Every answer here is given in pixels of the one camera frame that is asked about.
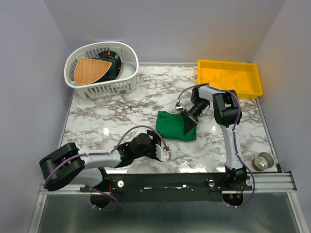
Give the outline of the green t shirt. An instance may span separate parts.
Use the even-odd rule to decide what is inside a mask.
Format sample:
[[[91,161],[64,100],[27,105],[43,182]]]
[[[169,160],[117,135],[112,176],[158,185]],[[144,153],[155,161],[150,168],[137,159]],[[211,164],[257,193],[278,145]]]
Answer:
[[[181,114],[171,114],[158,111],[155,129],[162,134],[164,139],[190,142],[195,141],[196,127],[184,134],[184,121]]]

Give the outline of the yellow plastic tray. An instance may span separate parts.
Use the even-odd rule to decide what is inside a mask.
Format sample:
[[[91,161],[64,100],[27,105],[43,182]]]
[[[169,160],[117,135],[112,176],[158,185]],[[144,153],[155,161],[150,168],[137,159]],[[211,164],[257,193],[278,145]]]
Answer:
[[[235,90],[239,98],[256,99],[263,94],[258,67],[253,63],[199,60],[198,83]]]

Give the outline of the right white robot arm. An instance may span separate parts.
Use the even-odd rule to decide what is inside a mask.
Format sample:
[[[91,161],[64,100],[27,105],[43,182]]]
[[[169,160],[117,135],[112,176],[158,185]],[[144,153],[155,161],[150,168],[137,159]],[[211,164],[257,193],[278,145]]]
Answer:
[[[247,166],[241,159],[241,145],[238,136],[242,110],[238,95],[235,90],[221,90],[212,87],[208,83],[197,84],[186,88],[191,90],[190,110],[186,110],[177,99],[175,108],[181,111],[183,116],[183,133],[186,135],[199,123],[199,115],[213,104],[213,113],[216,123],[221,127],[226,152],[224,186],[229,190],[235,190],[248,179]]]

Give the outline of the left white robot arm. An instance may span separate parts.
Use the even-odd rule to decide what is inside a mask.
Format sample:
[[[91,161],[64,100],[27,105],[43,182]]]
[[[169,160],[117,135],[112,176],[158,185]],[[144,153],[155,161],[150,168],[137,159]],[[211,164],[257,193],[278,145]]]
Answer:
[[[67,143],[40,160],[44,177],[44,189],[59,190],[70,184],[83,170],[94,168],[119,168],[133,163],[141,157],[160,162],[171,158],[171,151],[162,135],[149,129],[129,142],[122,142],[111,150],[85,150],[80,152],[75,143]]]

